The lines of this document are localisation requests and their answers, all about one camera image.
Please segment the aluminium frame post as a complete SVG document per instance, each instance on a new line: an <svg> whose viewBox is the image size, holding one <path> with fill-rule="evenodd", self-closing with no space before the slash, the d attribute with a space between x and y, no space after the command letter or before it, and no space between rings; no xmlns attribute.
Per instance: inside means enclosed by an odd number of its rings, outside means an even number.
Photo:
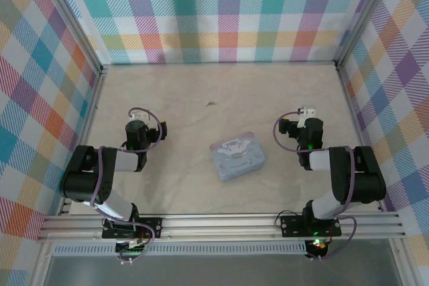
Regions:
<svg viewBox="0 0 429 286"><path fill-rule="evenodd" d="M63 18L65 24L70 28L71 34L74 36L77 44L81 47L85 58L90 62L90 65L97 71L97 74L103 73L103 65L99 60L96 52L91 46L83 28L76 15L74 14L69 2L67 0L52 0L55 8Z"/></svg>
<svg viewBox="0 0 429 286"><path fill-rule="evenodd" d="M358 17L356 26L351 30L342 50L339 53L339 58L335 60L336 69L340 71L345 67L347 60L353 52L359 38L362 36L369 20L374 14L381 0L367 0L363 6L363 10Z"/></svg>

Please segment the grey metal panel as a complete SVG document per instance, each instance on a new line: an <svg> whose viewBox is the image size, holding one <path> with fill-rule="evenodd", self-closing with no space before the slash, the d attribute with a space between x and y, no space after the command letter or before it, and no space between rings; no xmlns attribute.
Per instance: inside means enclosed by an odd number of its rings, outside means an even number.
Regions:
<svg viewBox="0 0 429 286"><path fill-rule="evenodd" d="M311 262L295 256L146 257L132 265L113 257L55 257L43 286L403 286L379 269Z"/></svg>

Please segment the aluminium mounting rail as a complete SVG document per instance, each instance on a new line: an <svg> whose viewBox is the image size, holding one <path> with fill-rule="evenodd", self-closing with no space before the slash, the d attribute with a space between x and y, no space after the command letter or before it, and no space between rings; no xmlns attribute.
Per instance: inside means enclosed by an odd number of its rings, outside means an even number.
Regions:
<svg viewBox="0 0 429 286"><path fill-rule="evenodd" d="M340 220L345 240L355 228L354 239L399 239L406 233L395 212L347 212ZM281 240L283 230L276 227L275 214L170 214L162 219L157 242L215 242ZM101 240L105 227L97 215L48 216L40 230L39 242Z"/></svg>

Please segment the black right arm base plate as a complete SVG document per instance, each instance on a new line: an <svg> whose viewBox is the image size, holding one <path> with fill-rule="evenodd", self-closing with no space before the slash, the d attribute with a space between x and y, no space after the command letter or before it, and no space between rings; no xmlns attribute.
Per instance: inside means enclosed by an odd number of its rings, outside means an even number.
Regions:
<svg viewBox="0 0 429 286"><path fill-rule="evenodd" d="M309 219L302 215L281 216L283 237L337 237L342 235L338 220Z"/></svg>

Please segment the thin aluminium rail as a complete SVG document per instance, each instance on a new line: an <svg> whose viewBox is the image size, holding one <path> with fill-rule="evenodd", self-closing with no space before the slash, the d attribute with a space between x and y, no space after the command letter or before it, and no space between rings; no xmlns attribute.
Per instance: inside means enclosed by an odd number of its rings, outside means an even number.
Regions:
<svg viewBox="0 0 429 286"><path fill-rule="evenodd" d="M267 65L267 64L283 64L283 65L303 65L303 66L312 66L312 65L322 65L322 66L336 66L335 60L313 60L313 61L257 61L257 62L194 62L194 63L157 63L157 64L146 64L146 63L135 63L135 64L104 64L102 69L107 70L108 68L124 68L124 67L135 67L135 66L205 66L205 65L236 65L236 64L257 64L257 65Z"/></svg>

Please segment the light blue cartoon tin box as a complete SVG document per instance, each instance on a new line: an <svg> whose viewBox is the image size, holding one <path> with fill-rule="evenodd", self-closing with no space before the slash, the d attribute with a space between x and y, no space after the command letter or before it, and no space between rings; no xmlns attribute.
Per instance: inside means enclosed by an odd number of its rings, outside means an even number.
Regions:
<svg viewBox="0 0 429 286"><path fill-rule="evenodd" d="M265 163L261 145L252 132L213 143L210 153L223 182L259 170Z"/></svg>

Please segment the aluminium side rail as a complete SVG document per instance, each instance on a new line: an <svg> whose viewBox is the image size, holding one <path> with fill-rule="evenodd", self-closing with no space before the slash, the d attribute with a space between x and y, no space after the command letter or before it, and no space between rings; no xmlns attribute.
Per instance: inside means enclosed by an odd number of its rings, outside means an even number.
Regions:
<svg viewBox="0 0 429 286"><path fill-rule="evenodd" d="M93 122L95 119L95 115L96 115L96 112L97 112L97 109L99 106L99 101L100 101L101 93L102 93L103 86L105 83L107 71L108 71L108 66L103 66L101 68L101 71L99 72L99 75L97 76L95 88L93 91L93 96L91 98L90 105L88 108L88 112L87 112L85 120L84 120L82 133L81 133L80 139L78 141L78 143L81 145L87 144L88 138L90 137L90 132L91 132ZM63 214L69 214L71 204L72 204L71 199L62 196L60 199L60 203L58 205L56 215L61 216Z"/></svg>
<svg viewBox="0 0 429 286"><path fill-rule="evenodd" d="M357 140L358 140L360 145L368 145L369 146L369 144L368 144L367 140L365 139L365 136L361 130L359 120L355 114L353 101L351 99L349 91L347 90L347 86L345 85L345 83L343 81L341 69L337 66L337 64L335 64L334 67L336 70L336 75L337 75L338 80L339 80L339 84L341 86L341 90L343 92L343 96L344 96L346 104L348 106L349 115L350 115L350 118L351 118L351 121L353 124L354 132L355 132L355 135L357 137ZM378 204L379 204L378 208L382 212L393 212L391 200L389 199L388 195L386 195L385 199L383 199L382 201L378 201Z"/></svg>

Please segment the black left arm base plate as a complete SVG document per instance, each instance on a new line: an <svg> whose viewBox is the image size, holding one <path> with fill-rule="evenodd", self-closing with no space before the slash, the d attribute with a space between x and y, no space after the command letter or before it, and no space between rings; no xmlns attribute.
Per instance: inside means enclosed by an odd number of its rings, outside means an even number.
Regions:
<svg viewBox="0 0 429 286"><path fill-rule="evenodd" d="M124 224L112 220L103 219L102 239L134 239L151 238L152 233L146 226L155 232L155 238L161 237L162 218L160 217L140 217L135 220L139 224Z"/></svg>

